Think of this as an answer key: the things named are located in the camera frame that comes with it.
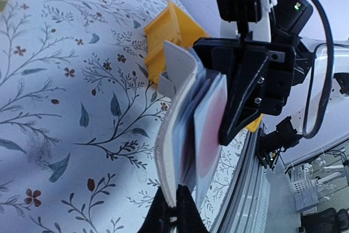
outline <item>leaf pattern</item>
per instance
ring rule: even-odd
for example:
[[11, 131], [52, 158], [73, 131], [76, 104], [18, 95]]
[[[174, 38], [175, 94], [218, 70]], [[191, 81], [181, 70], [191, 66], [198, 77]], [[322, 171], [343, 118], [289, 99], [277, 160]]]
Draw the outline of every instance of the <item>leaf pattern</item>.
[[10, 140], [6, 140], [6, 139], [1, 139], [0, 138], [0, 147], [4, 147], [7, 150], [16, 150], [16, 151], [21, 151], [24, 154], [26, 154], [27, 152], [24, 151], [19, 145], [17, 145], [15, 142], [10, 141]]
[[139, 134], [139, 135], [142, 135], [142, 136], [146, 136], [147, 138], [150, 138], [148, 136], [147, 132], [144, 129], [142, 129], [142, 128], [134, 128], [134, 129], [132, 129], [132, 133]]
[[25, 75], [29, 75], [29, 74], [34, 74], [43, 70], [47, 70], [46, 68], [33, 68], [33, 69], [25, 69], [22, 71], [21, 75], [25, 76]]
[[88, 112], [85, 109], [85, 107], [83, 106], [83, 104], [81, 103], [81, 117], [80, 117], [80, 126], [82, 127], [87, 127], [89, 124], [89, 116], [88, 116]]
[[[140, 32], [166, 6], [8, 0], [0, 14], [1, 231], [138, 231], [160, 184], [154, 140], [170, 106], [148, 80]], [[201, 209], [207, 227], [243, 141], [224, 149]]]
[[121, 116], [120, 104], [115, 93], [113, 93], [113, 98], [111, 99], [111, 102], [110, 102], [110, 111], [113, 114], [113, 116], [116, 116], [116, 117]]
[[49, 168], [53, 171], [51, 177], [49, 178], [50, 182], [52, 183], [57, 182], [57, 180], [64, 174], [68, 166], [69, 158], [70, 158], [70, 153], [63, 160], [49, 165]]

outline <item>black bracket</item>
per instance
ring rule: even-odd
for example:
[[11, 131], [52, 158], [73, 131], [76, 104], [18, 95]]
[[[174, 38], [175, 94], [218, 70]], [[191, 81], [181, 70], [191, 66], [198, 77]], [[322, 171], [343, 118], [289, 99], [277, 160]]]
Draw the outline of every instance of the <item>black bracket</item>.
[[270, 167], [273, 169], [275, 157], [272, 157], [271, 154], [276, 154], [278, 157], [281, 150], [285, 152], [287, 149], [298, 145], [302, 137], [293, 128], [291, 117], [286, 117], [276, 126], [276, 131], [269, 134], [261, 131], [256, 147], [258, 161], [264, 168]]
[[209, 233], [202, 222], [188, 187], [178, 185], [177, 207], [167, 205], [161, 187], [158, 188], [146, 219], [138, 233]]
[[340, 93], [349, 95], [349, 73], [336, 73], [334, 78], [340, 86]]
[[260, 114], [281, 113], [294, 74], [296, 54], [291, 45], [201, 38], [194, 50], [205, 68], [227, 77], [228, 103], [220, 126], [221, 145], [228, 145]]

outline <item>screw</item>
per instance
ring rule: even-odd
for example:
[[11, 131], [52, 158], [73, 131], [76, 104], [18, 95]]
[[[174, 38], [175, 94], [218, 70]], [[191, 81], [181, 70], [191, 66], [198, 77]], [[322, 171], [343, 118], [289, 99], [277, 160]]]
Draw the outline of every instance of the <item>screw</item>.
[[255, 104], [259, 105], [262, 102], [261, 98], [255, 98]]
[[260, 77], [260, 79], [258, 79], [257, 83], [258, 84], [263, 84], [264, 83], [265, 78], [264, 77]]

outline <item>wire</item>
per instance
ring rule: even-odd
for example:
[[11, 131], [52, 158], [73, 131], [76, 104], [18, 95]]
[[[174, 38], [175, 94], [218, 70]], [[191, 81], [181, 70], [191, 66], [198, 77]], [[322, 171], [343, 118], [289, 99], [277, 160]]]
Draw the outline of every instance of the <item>wire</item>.
[[272, 7], [270, 9], [270, 24], [272, 25], [273, 27], [273, 30], [276, 28], [276, 17], [275, 17], [275, 10], [274, 10], [274, 7]]
[[279, 149], [278, 152], [275, 155], [275, 160], [274, 160], [273, 166], [272, 166], [273, 169], [276, 167], [276, 165], [278, 163], [278, 160], [279, 160], [279, 157], [280, 157], [280, 152], [281, 152], [281, 149]]
[[329, 97], [331, 94], [331, 89], [332, 89], [332, 78], [333, 78], [333, 68], [334, 68], [334, 45], [333, 45], [333, 36], [331, 32], [331, 27], [329, 25], [329, 21], [327, 18], [327, 15], [325, 13], [325, 10], [323, 9], [321, 3], [319, 0], [311, 0], [314, 6], [316, 7], [322, 24], [323, 28], [325, 31], [325, 36], [326, 36], [326, 45], [327, 45], [327, 69], [326, 69], [326, 75], [325, 75], [325, 80], [321, 92], [321, 97], [318, 105], [318, 110], [317, 110], [317, 115], [316, 115], [316, 120], [315, 124], [309, 132], [306, 131], [306, 125], [308, 122], [308, 112], [309, 112], [309, 105], [310, 105], [310, 97], [311, 97], [311, 89], [312, 89], [312, 84], [314, 81], [314, 67], [311, 68], [311, 79], [310, 79], [310, 84], [309, 84], [309, 90], [308, 90], [308, 97], [306, 101], [306, 106], [305, 106], [305, 113], [304, 113], [304, 121], [303, 121], [303, 136], [306, 139], [311, 139], [313, 138], [319, 131], [321, 124], [323, 122], [324, 114], [326, 112], [326, 107], [329, 102]]
[[[335, 145], [333, 148], [337, 148], [337, 147], [339, 147], [340, 145], [343, 145], [343, 144], [346, 143], [346, 142], [349, 142], [349, 139], [346, 139], [346, 140], [340, 142], [338, 145]], [[323, 155], [323, 153], [318, 154], [318, 155], [316, 155], [316, 156], [314, 156], [314, 157], [308, 159], [307, 161], [304, 161], [304, 162], [302, 162], [302, 163], [299, 163], [299, 165], [304, 164], [304, 163], [310, 163], [311, 161], [317, 159], [318, 157], [320, 157], [320, 156], [322, 156], [322, 155]], [[287, 168], [285, 169], [285, 174], [287, 174], [287, 173], [290, 171], [291, 168], [293, 168], [293, 162], [291, 162], [291, 163], [287, 166]]]
[[[303, 134], [304, 134], [304, 129], [306, 129], [306, 123], [308, 122], [308, 114], [309, 114], [309, 107], [310, 107], [310, 99], [311, 99], [311, 90], [312, 90], [312, 85], [314, 83], [314, 67], [315, 67], [315, 59], [316, 59], [316, 53], [317, 50], [321, 47], [321, 46], [325, 46], [327, 45], [326, 43], [321, 43], [318, 44], [312, 54], [312, 60], [311, 60], [311, 73], [310, 73], [310, 82], [309, 82], [309, 89], [308, 89], [308, 95], [306, 98], [306, 106], [305, 106], [305, 111], [304, 111], [304, 121], [303, 121]], [[343, 45], [343, 44], [333, 44], [333, 46], [338, 46], [338, 47], [344, 47], [344, 48], [349, 48], [349, 45]]]
[[329, 151], [327, 151], [327, 152], [334, 153], [334, 154], [336, 154], [337, 156], [338, 156], [338, 155], [341, 155], [341, 157], [343, 157], [344, 160], [348, 160], [347, 155], [346, 155], [344, 152], [340, 151], [340, 150], [329, 150]]
[[334, 157], [337, 157], [337, 156], [340, 156], [341, 160], [342, 160], [342, 163], [344, 163], [346, 161], [345, 158], [343, 158], [343, 156], [341, 154], [338, 154], [338, 153], [330, 153], [330, 152], [326, 152], [325, 154], [328, 154], [328, 155], [332, 155]]

